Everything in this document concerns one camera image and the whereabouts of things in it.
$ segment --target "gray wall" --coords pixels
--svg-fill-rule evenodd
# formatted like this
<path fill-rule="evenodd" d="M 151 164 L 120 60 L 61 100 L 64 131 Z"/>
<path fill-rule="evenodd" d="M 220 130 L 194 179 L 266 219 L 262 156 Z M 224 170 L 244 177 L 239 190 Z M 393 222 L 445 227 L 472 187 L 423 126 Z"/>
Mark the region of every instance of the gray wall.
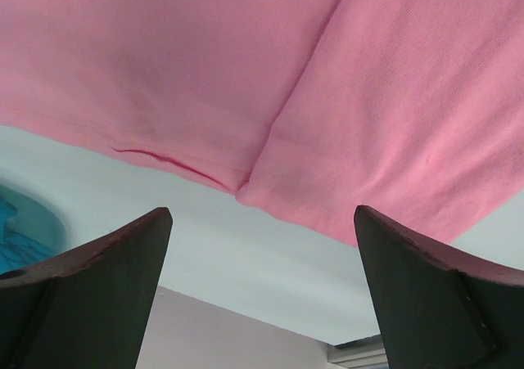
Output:
<path fill-rule="evenodd" d="M 326 346 L 162 287 L 137 369 L 335 369 Z"/>

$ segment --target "blue fabric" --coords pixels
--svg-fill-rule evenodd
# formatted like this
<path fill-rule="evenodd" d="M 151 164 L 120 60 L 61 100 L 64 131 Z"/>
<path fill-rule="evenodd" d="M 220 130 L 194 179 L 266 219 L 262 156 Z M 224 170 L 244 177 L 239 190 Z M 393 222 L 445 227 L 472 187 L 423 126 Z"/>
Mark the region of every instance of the blue fabric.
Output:
<path fill-rule="evenodd" d="M 0 197 L 0 274 L 49 259 L 54 253 L 35 240 L 7 226 L 16 208 Z"/>

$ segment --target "pink fabric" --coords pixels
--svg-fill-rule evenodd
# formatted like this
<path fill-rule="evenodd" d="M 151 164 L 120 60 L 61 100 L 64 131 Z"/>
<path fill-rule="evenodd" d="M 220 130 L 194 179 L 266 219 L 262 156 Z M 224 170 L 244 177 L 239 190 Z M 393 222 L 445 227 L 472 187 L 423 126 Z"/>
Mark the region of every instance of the pink fabric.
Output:
<path fill-rule="evenodd" d="M 524 0 L 0 0 L 0 124 L 355 243 L 524 187 Z"/>

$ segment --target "pink cloth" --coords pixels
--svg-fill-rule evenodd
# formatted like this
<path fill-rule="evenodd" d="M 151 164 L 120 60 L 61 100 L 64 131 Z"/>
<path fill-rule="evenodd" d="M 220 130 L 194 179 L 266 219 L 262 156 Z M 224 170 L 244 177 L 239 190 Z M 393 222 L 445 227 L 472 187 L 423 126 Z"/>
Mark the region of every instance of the pink cloth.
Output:
<path fill-rule="evenodd" d="M 358 204 L 450 241 L 524 187 L 524 0 L 0 0 L 0 26 L 0 124 L 350 244 Z"/>

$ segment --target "white wall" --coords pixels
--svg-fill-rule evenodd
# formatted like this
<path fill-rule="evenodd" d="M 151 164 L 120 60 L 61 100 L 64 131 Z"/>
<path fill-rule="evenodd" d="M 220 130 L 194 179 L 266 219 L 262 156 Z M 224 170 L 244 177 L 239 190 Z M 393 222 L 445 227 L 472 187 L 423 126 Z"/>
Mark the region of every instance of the white wall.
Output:
<path fill-rule="evenodd" d="M 326 346 L 160 288 L 137 369 L 335 369 Z"/>

